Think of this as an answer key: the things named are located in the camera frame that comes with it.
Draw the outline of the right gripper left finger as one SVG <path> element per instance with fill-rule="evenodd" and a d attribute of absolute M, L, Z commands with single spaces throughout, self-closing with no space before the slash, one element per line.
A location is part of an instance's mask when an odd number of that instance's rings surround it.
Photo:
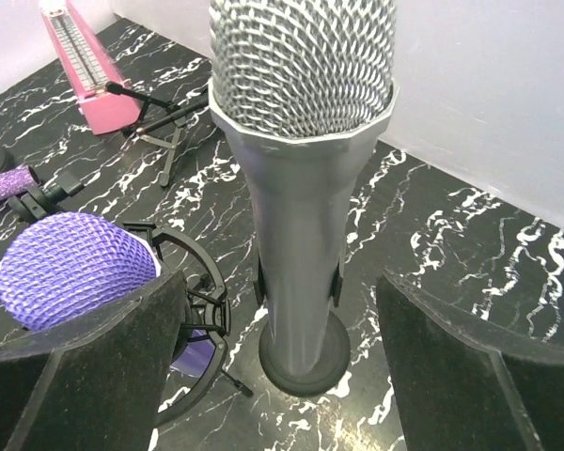
<path fill-rule="evenodd" d="M 185 277 L 0 348 L 0 450 L 146 450 L 182 322 Z"/>

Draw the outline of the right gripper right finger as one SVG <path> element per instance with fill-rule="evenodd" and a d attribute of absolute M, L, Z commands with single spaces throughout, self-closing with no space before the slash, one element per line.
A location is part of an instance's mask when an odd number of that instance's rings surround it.
<path fill-rule="evenodd" d="M 564 450 L 564 347 L 384 272 L 376 304 L 410 450 Z"/>

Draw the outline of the purple matte microphone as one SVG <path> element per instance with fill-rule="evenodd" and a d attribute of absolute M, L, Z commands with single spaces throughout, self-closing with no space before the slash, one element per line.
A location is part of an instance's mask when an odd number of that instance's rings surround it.
<path fill-rule="evenodd" d="M 23 230 L 0 262 L 0 302 L 42 332 L 123 298 L 163 272 L 147 240 L 83 212 L 48 216 Z"/>

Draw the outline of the black round-base clip stand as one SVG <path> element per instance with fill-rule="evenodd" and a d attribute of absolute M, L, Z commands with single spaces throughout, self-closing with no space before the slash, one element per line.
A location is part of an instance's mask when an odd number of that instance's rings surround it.
<path fill-rule="evenodd" d="M 255 294 L 267 312 L 258 357 L 269 381 L 282 392 L 294 397 L 322 395 L 334 388 L 348 369 L 350 338 L 333 312 L 339 304 L 343 279 L 344 263 L 339 262 L 328 300 L 317 300 L 308 292 L 270 303 L 261 263 L 255 263 Z"/>

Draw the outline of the purple glitter microphone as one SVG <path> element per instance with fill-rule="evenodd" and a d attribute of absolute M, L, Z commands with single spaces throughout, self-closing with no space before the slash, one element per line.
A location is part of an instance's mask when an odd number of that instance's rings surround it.
<path fill-rule="evenodd" d="M 38 183 L 36 172 L 31 166 L 19 166 L 0 173 L 0 202 L 24 193 L 29 187 Z"/>

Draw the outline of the silver grey microphone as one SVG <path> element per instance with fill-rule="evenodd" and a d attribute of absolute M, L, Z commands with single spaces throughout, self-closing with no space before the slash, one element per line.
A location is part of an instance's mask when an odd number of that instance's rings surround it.
<path fill-rule="evenodd" d="M 214 1 L 210 109 L 250 191 L 270 303 L 329 299 L 356 180 L 390 122 L 392 1 Z"/>

